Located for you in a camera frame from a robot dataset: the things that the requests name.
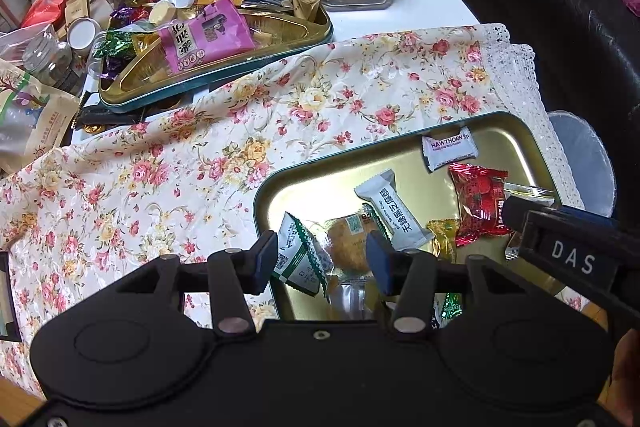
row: tablecloth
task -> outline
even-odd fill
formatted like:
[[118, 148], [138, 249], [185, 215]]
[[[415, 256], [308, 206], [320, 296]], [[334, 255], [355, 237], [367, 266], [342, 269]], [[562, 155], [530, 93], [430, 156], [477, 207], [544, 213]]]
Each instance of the tablecloth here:
[[[0, 248], [23, 342], [2, 374], [41, 393], [41, 325], [150, 259], [202, 262], [255, 240], [256, 188], [278, 169], [478, 114], [532, 129], [564, 203], [581, 206], [537, 90], [533, 53], [501, 25], [369, 35], [271, 64], [158, 120], [57, 148], [0, 183]], [[247, 296], [257, 326], [269, 291]], [[210, 325], [206, 295], [185, 312]]]

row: yellow candy wrapper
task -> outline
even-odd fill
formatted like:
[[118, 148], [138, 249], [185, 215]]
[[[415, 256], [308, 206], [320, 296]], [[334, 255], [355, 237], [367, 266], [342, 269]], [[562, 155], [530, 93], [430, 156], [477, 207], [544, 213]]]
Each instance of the yellow candy wrapper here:
[[427, 223], [427, 228], [435, 235], [431, 244], [436, 257], [442, 257], [455, 264], [456, 232], [459, 226], [459, 219], [434, 219]]

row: black leather sofa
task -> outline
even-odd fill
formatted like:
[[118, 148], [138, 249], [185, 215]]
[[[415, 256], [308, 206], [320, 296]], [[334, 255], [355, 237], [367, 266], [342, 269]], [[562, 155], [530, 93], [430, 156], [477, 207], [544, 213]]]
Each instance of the black leather sofa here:
[[464, 0], [530, 44], [547, 110], [589, 121], [618, 182], [615, 216], [640, 225], [640, 20], [621, 0]]

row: white snack wrapper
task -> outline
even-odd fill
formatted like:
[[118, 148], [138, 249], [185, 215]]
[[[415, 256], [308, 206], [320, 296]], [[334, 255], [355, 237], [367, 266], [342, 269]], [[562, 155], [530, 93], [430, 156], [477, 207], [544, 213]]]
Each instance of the white snack wrapper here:
[[313, 238], [306, 228], [285, 212], [278, 230], [278, 260], [273, 276], [307, 295], [316, 295], [322, 284], [326, 291], [326, 278], [322, 272]]
[[447, 163], [476, 158], [478, 148], [469, 132], [469, 127], [465, 126], [459, 134], [442, 140], [423, 136], [422, 153], [427, 158], [427, 168], [433, 172]]
[[396, 250], [420, 248], [433, 239], [433, 232], [418, 225], [415, 217], [396, 194], [396, 175], [387, 169], [354, 188], [359, 198], [370, 201], [393, 233]]

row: metal tray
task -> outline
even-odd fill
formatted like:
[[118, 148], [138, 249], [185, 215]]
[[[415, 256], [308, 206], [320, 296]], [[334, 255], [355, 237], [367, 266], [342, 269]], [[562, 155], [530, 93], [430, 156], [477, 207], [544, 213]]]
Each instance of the metal tray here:
[[113, 81], [113, 84], [104, 87], [100, 83], [98, 88], [100, 100], [108, 109], [121, 113], [207, 84], [212, 84], [212, 87], [217, 89], [276, 60], [329, 42], [334, 34], [334, 27], [322, 7], [318, 9], [314, 22], [270, 12], [254, 10], [239, 10], [239, 12], [247, 18], [250, 27], [273, 35], [274, 44], [216, 60], [193, 68], [188, 73], [174, 74], [158, 82], [149, 81], [148, 74], [144, 72], [149, 69], [149, 65], [153, 66], [164, 60], [164, 55], [161, 54], [160, 57], [154, 55], [154, 52], [161, 52], [160, 48], [149, 49], [146, 55], [135, 58], [135, 67], [133, 63], [130, 64], [131, 67], [128, 66]]
[[[398, 195], [420, 224], [425, 225], [431, 219], [460, 217], [449, 171], [446, 167], [432, 173], [426, 169], [421, 136], [451, 136], [463, 125], [469, 127], [479, 150], [478, 158], [469, 163], [507, 170], [511, 183], [537, 185], [557, 192], [529, 128], [516, 116], [499, 112], [370, 143], [275, 172], [264, 181], [255, 197], [254, 219], [258, 233], [278, 230], [285, 211], [311, 221], [356, 212], [363, 201], [353, 188], [389, 168], [396, 173]], [[458, 259], [463, 263], [467, 255], [479, 253], [508, 266], [550, 293], [559, 292], [563, 288], [561, 283], [524, 259], [506, 261], [504, 248], [509, 237], [482, 237], [458, 248]], [[282, 319], [329, 320], [332, 317], [321, 293], [310, 297], [274, 278], [271, 288]]]

